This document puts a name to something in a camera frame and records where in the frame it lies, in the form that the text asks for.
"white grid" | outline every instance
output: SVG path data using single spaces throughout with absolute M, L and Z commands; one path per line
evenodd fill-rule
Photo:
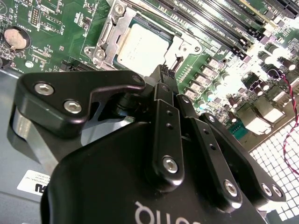
M 283 142 L 294 124 L 295 121 L 292 121 L 250 152 L 250 155 L 285 192 L 286 203 L 276 209 L 282 221 L 299 215 L 299 177 L 291 172 L 283 158 Z M 299 167 L 298 143 L 299 128 L 296 128 L 288 138 L 286 146 L 288 153 L 286 157 L 295 170 Z

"red wire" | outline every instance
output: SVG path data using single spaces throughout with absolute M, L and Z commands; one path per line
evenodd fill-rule
M 288 142 L 287 142 L 287 139 L 291 136 L 291 133 L 294 131 L 294 129 L 295 129 L 296 127 L 298 127 L 298 119 L 299 119 L 299 118 L 298 118 L 298 112 L 297 112 L 297 108 L 296 108 L 296 101 L 295 101 L 294 93 L 293 93 L 293 91 L 292 91 L 292 86 L 290 85 L 289 80 L 287 80 L 287 78 L 286 78 L 285 76 L 284 76 L 284 81 L 285 81 L 285 83 L 286 83 L 286 84 L 288 85 L 288 87 L 289 87 L 290 96 L 291 96 L 291 98 L 292 98 L 293 110 L 294 110 L 294 112 L 295 112 L 295 124 L 294 124 L 294 126 L 291 128 L 291 130 L 289 131 L 289 133 L 286 135 L 285 140 L 284 140 L 284 147 L 283 147 L 284 161 L 285 161 L 285 163 L 287 164 L 288 168 L 290 168 L 291 171 L 292 171 L 293 173 L 299 175 L 299 172 L 298 172 L 297 170 L 295 170 L 295 169 L 290 165 L 288 159 L 286 158 L 286 154 L 287 154 L 287 152 L 286 152 L 285 147 L 286 147 L 286 144 L 288 143 Z

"black mechanical clamp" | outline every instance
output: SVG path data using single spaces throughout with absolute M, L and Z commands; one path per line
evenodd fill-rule
M 81 132 L 133 123 L 86 146 Z M 131 71 L 32 73 L 16 87 L 7 133 L 51 175 L 43 224 L 259 224 L 281 188 L 211 114 L 198 117 L 159 65 Z

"label sticker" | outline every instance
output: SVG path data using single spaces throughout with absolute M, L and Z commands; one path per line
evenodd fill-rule
M 50 176 L 33 170 L 27 170 L 17 189 L 42 196 L 49 181 Z

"motherboard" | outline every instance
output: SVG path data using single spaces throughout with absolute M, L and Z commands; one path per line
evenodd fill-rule
M 159 64 L 198 115 L 267 134 L 299 94 L 299 0 L 0 0 L 0 66 L 20 73 Z

